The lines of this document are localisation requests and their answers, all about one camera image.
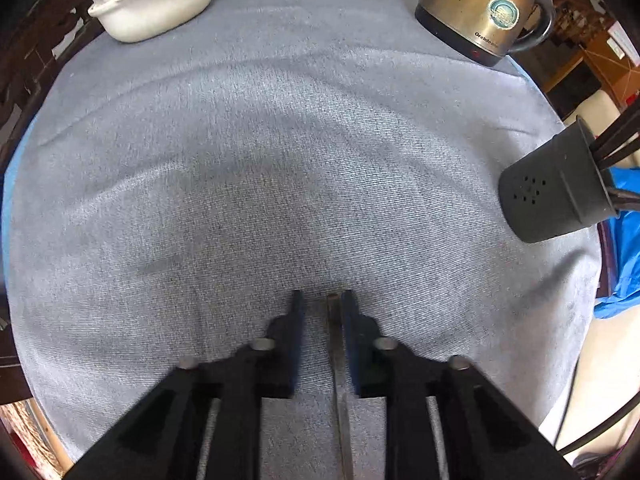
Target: metal rod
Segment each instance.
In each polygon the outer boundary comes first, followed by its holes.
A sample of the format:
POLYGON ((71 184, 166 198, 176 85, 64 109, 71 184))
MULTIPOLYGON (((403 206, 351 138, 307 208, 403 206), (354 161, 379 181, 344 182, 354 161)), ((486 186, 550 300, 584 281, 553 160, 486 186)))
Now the metal rod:
POLYGON ((342 478, 353 480, 353 457, 351 455, 351 428, 347 389, 347 358, 342 341, 342 307, 340 295, 330 294, 326 298, 329 322, 329 355, 334 372, 335 411, 338 418, 338 439, 342 478))
POLYGON ((607 186, 607 193, 612 198, 630 198, 631 200, 640 200, 640 193, 629 191, 628 189, 620 189, 617 187, 607 186))
POLYGON ((627 401, 626 404, 622 406, 622 408, 617 410, 607 420, 597 425, 590 432, 585 433, 579 439, 574 440, 568 446, 564 446, 560 451, 558 451, 558 453, 560 453, 561 455, 566 455, 571 453, 572 451, 575 451, 576 449, 580 449, 582 446, 591 442, 594 438, 596 438, 597 436, 600 436, 609 428, 612 428, 615 424, 620 422, 620 420, 622 420, 629 413, 631 413, 631 411, 638 405, 639 402, 640 402, 640 392, 636 393, 633 397, 631 397, 631 399, 629 399, 629 401, 627 401))
POLYGON ((627 158, 629 155, 635 153, 637 150, 640 150, 640 137, 637 137, 636 139, 632 140, 626 146, 623 146, 616 152, 611 153, 606 158, 602 158, 601 160, 596 160, 598 169, 606 170, 607 168, 610 168, 614 164, 617 164, 621 160, 627 158))
POLYGON ((615 152, 640 130, 640 100, 636 100, 614 123, 590 145, 593 158, 597 161, 615 152))
POLYGON ((612 201, 613 207, 618 211, 640 211, 640 202, 612 201))

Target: kettle handle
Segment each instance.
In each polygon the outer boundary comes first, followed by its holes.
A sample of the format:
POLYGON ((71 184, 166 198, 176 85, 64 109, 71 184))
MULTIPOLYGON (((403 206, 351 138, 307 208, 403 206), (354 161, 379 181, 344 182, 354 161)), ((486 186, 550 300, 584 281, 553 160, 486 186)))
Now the kettle handle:
POLYGON ((554 22, 556 20, 556 9, 553 0, 535 0, 540 6, 540 20, 533 30, 530 30, 523 37, 513 42, 513 46, 507 54, 527 50, 537 44, 542 43, 551 35, 554 30, 554 22))

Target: sticker on kettle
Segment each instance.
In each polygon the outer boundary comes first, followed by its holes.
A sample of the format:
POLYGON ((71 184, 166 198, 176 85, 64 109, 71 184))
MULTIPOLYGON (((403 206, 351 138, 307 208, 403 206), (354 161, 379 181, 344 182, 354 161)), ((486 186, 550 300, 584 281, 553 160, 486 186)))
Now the sticker on kettle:
POLYGON ((520 11, 511 0, 491 0, 487 10, 491 21, 502 30, 511 30, 520 19, 520 11))

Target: black cylindrical object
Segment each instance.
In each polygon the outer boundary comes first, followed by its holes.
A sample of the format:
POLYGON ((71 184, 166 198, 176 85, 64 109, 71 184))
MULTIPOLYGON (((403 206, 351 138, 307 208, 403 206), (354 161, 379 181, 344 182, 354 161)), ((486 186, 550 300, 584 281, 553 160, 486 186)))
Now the black cylindrical object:
POLYGON ((500 206, 523 242, 535 243, 592 226, 616 211, 589 149, 593 134, 578 117, 529 155, 504 170, 498 181, 500 206))

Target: brand text on kettle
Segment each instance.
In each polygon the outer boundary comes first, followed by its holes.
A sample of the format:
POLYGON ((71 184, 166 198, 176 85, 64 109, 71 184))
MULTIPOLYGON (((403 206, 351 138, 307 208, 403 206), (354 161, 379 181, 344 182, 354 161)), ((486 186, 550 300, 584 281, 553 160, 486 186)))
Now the brand text on kettle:
POLYGON ((480 38, 481 40, 486 41, 488 44, 493 45, 495 48, 499 48, 493 41, 485 38, 484 36, 481 36, 479 32, 476 32, 476 38, 480 38))

